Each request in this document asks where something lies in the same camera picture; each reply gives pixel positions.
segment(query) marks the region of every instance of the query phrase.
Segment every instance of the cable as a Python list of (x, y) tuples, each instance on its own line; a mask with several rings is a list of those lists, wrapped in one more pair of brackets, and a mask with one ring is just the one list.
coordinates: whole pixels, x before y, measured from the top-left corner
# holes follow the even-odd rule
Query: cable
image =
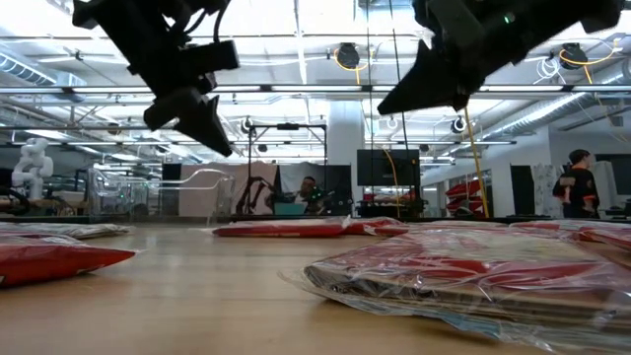
[(482, 178), (482, 171), (480, 170), (480, 160), (477, 158), (477, 149), (475, 149), (475, 140), (473, 139), (473, 132), (471, 131), (471, 122), (469, 121), (468, 107), (464, 108), (464, 119), (466, 119), (466, 129), (469, 131), (469, 140), (471, 141), (473, 160), (475, 160), (475, 172), (477, 173), (477, 180), (479, 181), (480, 189), (482, 190), (482, 207), (484, 208), (484, 216), (486, 218), (489, 218), (489, 206), (486, 200), (486, 188), (484, 186), (484, 179)]
[(615, 53), (615, 48), (616, 48), (617, 46), (618, 46), (618, 41), (615, 41), (615, 42), (613, 43), (613, 48), (611, 49), (611, 52), (609, 53), (609, 55), (605, 56), (605, 58), (601, 58), (601, 59), (598, 59), (598, 60), (595, 60), (595, 61), (591, 61), (591, 62), (590, 62), (590, 61), (587, 61), (587, 62), (580, 62), (580, 61), (575, 61), (575, 60), (572, 60), (572, 59), (568, 59), (568, 58), (566, 58), (566, 57), (564, 57), (564, 56), (563, 56), (563, 53), (565, 53), (565, 52), (566, 52), (566, 50), (565, 50), (565, 49), (562, 49), (562, 50), (559, 52), (559, 58), (563, 59), (564, 61), (566, 61), (566, 62), (568, 62), (568, 63), (570, 63), (570, 64), (574, 64), (574, 65), (594, 65), (594, 64), (599, 64), (599, 63), (601, 63), (601, 62), (603, 62), (603, 61), (608, 60), (609, 58), (611, 58), (611, 57), (613, 56), (613, 54)]
[(184, 34), (190, 35), (192, 34), (193, 31), (197, 30), (199, 25), (201, 25), (201, 23), (204, 22), (206, 15), (208, 15), (206, 10), (202, 11), (201, 14), (199, 14), (199, 16), (197, 17), (197, 20), (195, 20), (195, 23), (188, 30), (184, 31)]
[[(366, 47), (368, 48), (368, 85), (373, 85), (373, 68), (371, 64), (371, 58), (373, 53), (371, 51), (371, 31), (368, 23), (370, 22), (370, 0), (366, 0)], [(370, 105), (370, 119), (371, 119), (371, 188), (373, 193), (373, 202), (375, 202), (375, 157), (373, 157), (373, 149), (375, 149), (375, 120), (373, 119), (373, 91), (368, 92), (368, 104)]]
[(583, 69), (585, 69), (585, 75), (588, 77), (588, 81), (590, 82), (590, 85), (592, 85), (594, 82), (592, 81), (592, 75), (590, 75), (590, 69), (588, 69), (587, 65), (585, 65)]
[(219, 27), (221, 26), (221, 21), (224, 18), (226, 9), (228, 9), (228, 2), (226, 2), (226, 5), (221, 8), (221, 10), (219, 10), (219, 13), (217, 14), (217, 20), (215, 20), (215, 31), (213, 33), (213, 41), (215, 43), (219, 43)]
[(384, 153), (386, 153), (387, 159), (390, 161), (390, 165), (392, 166), (392, 176), (394, 177), (394, 196), (396, 196), (396, 218), (401, 218), (401, 211), (399, 208), (399, 200), (398, 200), (398, 180), (396, 179), (396, 167), (394, 166), (394, 160), (390, 156), (390, 153), (387, 152), (386, 148), (383, 147)]
[[(390, 7), (390, 18), (392, 19), (392, 41), (394, 42), (394, 59), (396, 60), (396, 79), (398, 80), (398, 82), (401, 82), (401, 66), (399, 64), (399, 60), (398, 60), (398, 45), (396, 44), (396, 29), (394, 28), (394, 10), (392, 7), (392, 0), (388, 0), (388, 5)], [(405, 125), (405, 112), (401, 113), (401, 124), (403, 127), (403, 141), (405, 142), (405, 158), (406, 160), (409, 162), (410, 161), (410, 148), (409, 148), (409, 144), (407, 143), (407, 128)], [(416, 189), (415, 187), (417, 185), (419, 185), (420, 183), (416, 183), (418, 178), (420, 177), (420, 164), (419, 164), (419, 176), (416, 176), (415, 173), (415, 169), (413, 169), (414, 167), (412, 166), (412, 181), (414, 181), (414, 188), (412, 188), (412, 186), (410, 185), (410, 191), (414, 191), (414, 201), (419, 201), (421, 200), (421, 196), (419, 193), (419, 196), (416, 195)]]

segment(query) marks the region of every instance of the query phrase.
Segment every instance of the desk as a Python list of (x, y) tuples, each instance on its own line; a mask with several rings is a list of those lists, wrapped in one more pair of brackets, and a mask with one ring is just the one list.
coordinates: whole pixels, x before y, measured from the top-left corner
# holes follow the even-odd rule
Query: desk
[(438, 320), (356, 311), (277, 276), (375, 241), (213, 238), (168, 226), (91, 240), (146, 251), (94, 275), (0, 291), (0, 348), (3, 355), (543, 353)]

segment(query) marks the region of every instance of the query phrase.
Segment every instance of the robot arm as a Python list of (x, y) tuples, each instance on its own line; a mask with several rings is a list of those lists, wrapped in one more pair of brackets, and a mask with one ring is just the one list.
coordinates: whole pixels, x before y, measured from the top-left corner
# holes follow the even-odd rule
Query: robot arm
[[(145, 111), (152, 130), (179, 117), (175, 129), (207, 147), (232, 153), (217, 117), (213, 72), (236, 69), (231, 41), (218, 29), (230, 0), (74, 0), (75, 26), (101, 25), (156, 95)], [(432, 30), (432, 49), (420, 40), (416, 63), (379, 106), (381, 114), (426, 107), (461, 109), (486, 77), (518, 63), (547, 39), (581, 22), (592, 33), (617, 24), (624, 0), (414, 0), (416, 21)], [(185, 30), (191, 16), (203, 11)], [(218, 13), (213, 43), (187, 45), (206, 15)], [(165, 17), (175, 20), (169, 26)]]
[(432, 30), (416, 62), (378, 107), (380, 114), (468, 104), (486, 77), (517, 64), (552, 36), (581, 22), (586, 33), (617, 25), (624, 0), (414, 0)]

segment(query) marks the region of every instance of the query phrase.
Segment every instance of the column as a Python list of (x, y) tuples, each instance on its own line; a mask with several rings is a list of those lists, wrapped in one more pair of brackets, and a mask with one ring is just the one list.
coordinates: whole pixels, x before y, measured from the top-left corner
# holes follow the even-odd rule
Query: column
[(357, 150), (364, 149), (364, 130), (364, 113), (360, 101), (330, 102), (326, 131), (328, 163), (351, 166), (355, 202), (361, 200), (364, 194), (363, 187), (357, 185)]

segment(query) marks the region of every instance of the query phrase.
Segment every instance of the fluorescent light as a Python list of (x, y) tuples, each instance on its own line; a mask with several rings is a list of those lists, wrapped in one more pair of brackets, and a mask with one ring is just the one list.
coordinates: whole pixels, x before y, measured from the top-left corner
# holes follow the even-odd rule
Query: fluorescent light
[(423, 161), (435, 161), (435, 160), (453, 160), (451, 157), (419, 157)]
[(394, 89), (394, 85), (376, 85), (373, 87), (373, 92), (391, 92)]
[(90, 147), (82, 147), (82, 146), (77, 146), (77, 149), (82, 150), (86, 153), (91, 153), (91, 154), (101, 154), (101, 152), (99, 152), (96, 149), (92, 149)]
[(545, 60), (549, 58), (549, 56), (547, 55), (539, 55), (539, 56), (535, 56), (535, 57), (530, 57), (530, 58), (526, 58), (523, 60), (524, 63), (529, 63), (529, 62), (533, 62), (533, 61), (539, 61), (539, 60)]
[(318, 92), (361, 92), (361, 86), (355, 85), (283, 85), (283, 86), (272, 86), (273, 92), (310, 92), (310, 93), (318, 93)]
[(455, 163), (421, 163), (421, 167), (441, 167), (441, 166), (452, 166)]
[(68, 145), (74, 146), (111, 146), (116, 145), (116, 142), (68, 142)]
[(260, 92), (260, 87), (259, 86), (247, 86), (247, 85), (242, 85), (242, 86), (218, 86), (217, 88), (215, 88), (212, 93), (256, 93), (256, 92)]
[(131, 154), (122, 154), (122, 153), (112, 154), (111, 157), (115, 159), (119, 159), (119, 160), (124, 160), (124, 161), (139, 161), (140, 160), (140, 158), (136, 156), (132, 156)]
[(555, 92), (561, 91), (562, 85), (483, 85), (480, 92)]
[(148, 87), (75, 87), (72, 90), (76, 94), (152, 94)]
[(26, 130), (25, 132), (29, 134), (38, 135), (40, 137), (50, 138), (50, 139), (57, 139), (57, 140), (70, 139), (70, 136), (68, 136), (67, 134), (63, 134), (58, 131), (51, 131), (47, 129), (29, 129), (29, 130)]
[(64, 61), (72, 61), (75, 60), (75, 57), (66, 56), (66, 57), (58, 57), (58, 58), (43, 58), (38, 60), (39, 63), (60, 63)]
[[(609, 83), (613, 83), (618, 79), (610, 79)], [(628, 92), (631, 91), (629, 85), (577, 85), (574, 87), (574, 91), (581, 92)]]

